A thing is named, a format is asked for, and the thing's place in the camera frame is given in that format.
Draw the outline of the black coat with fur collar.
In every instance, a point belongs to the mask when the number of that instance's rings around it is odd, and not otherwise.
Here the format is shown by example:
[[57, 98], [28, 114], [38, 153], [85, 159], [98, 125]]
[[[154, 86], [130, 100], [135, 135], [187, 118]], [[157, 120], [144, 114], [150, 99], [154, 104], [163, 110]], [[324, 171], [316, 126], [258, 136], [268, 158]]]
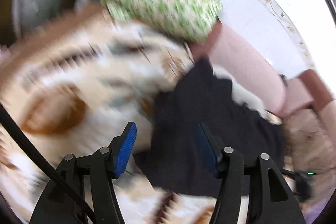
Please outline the black coat with fur collar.
[[232, 82], [219, 79], [207, 59], [200, 59], [172, 92], [154, 101], [154, 130], [149, 149], [134, 154], [152, 186], [192, 196], [216, 197], [221, 183], [204, 164], [197, 129], [205, 123], [224, 145], [244, 156], [267, 153], [284, 166], [281, 125], [269, 123], [232, 99]]

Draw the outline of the pink maroon cushion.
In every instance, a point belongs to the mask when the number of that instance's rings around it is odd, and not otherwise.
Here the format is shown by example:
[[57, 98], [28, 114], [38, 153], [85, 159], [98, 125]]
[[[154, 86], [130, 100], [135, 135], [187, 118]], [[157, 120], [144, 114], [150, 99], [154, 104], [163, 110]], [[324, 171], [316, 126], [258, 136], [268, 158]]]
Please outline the pink maroon cushion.
[[298, 110], [320, 111], [335, 99], [324, 81], [313, 69], [285, 81], [285, 99], [279, 116], [289, 117]]

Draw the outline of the pink bolster pillow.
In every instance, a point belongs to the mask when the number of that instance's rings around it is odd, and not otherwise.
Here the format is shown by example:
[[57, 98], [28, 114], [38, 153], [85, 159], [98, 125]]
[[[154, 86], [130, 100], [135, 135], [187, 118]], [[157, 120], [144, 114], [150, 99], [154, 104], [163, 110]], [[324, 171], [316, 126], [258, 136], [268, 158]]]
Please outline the pink bolster pillow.
[[204, 43], [190, 43], [194, 59], [208, 57], [245, 89], [262, 100], [265, 108], [280, 114], [285, 103], [285, 85], [275, 69], [233, 29], [217, 21]]

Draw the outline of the beige leaf pattern blanket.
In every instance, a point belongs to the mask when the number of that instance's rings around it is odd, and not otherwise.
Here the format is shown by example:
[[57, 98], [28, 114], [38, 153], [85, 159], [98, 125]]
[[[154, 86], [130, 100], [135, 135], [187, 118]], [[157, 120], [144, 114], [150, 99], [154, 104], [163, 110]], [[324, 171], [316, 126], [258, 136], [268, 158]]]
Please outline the beige leaf pattern blanket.
[[[139, 21], [120, 23], [101, 5], [91, 4], [40, 26], [1, 50], [1, 197], [9, 214], [30, 223], [48, 171], [69, 153], [88, 156], [110, 145], [129, 122], [137, 137], [125, 172], [113, 180], [123, 223], [210, 223], [217, 197], [192, 196], [154, 187], [134, 154], [150, 148], [154, 101], [172, 92], [200, 59], [214, 75], [232, 82], [232, 99], [284, 130], [284, 166], [315, 172], [313, 195], [298, 201], [305, 213], [315, 206], [319, 165], [314, 152], [292, 141], [286, 118], [268, 111], [208, 57], [194, 59], [187, 43]], [[243, 177], [237, 223], [247, 223], [249, 176]]]

